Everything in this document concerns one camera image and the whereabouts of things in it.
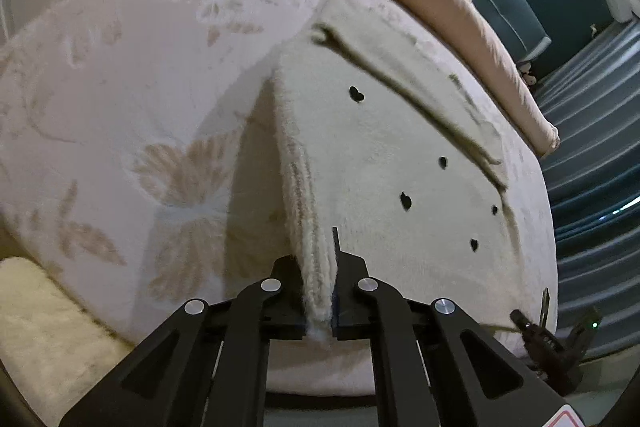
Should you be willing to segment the floral pink bedspread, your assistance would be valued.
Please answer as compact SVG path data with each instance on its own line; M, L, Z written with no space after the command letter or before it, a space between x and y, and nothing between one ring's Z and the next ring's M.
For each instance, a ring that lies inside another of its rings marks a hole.
M262 62L323 0L60 0L1 51L1 221L26 259L131 347L194 297L264 279L230 206ZM357 0L457 80L501 136L520 309L554 309L558 268L539 157L465 61L396 0ZM367 343L272 346L268 387L368 395Z

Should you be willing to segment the cream fluffy rug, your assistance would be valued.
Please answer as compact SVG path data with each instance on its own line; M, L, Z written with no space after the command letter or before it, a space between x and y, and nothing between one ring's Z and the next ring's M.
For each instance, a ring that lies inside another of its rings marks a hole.
M39 265L1 261L1 360L44 425L58 425L131 350Z

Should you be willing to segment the teal striped curtain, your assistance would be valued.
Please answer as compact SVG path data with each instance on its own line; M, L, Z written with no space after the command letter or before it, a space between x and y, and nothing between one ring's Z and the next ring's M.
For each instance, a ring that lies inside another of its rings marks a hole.
M561 144L541 161L558 257L558 335L602 320L588 358L639 341L639 23L614 23L541 81Z

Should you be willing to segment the cream fuzzy sweater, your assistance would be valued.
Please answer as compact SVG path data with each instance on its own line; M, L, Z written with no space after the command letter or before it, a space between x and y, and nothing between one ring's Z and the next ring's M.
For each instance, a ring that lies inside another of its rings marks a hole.
M522 300L508 169L460 83L357 0L323 0L262 72L230 206L257 273L295 257L309 334L335 314L335 242L408 298L508 327Z

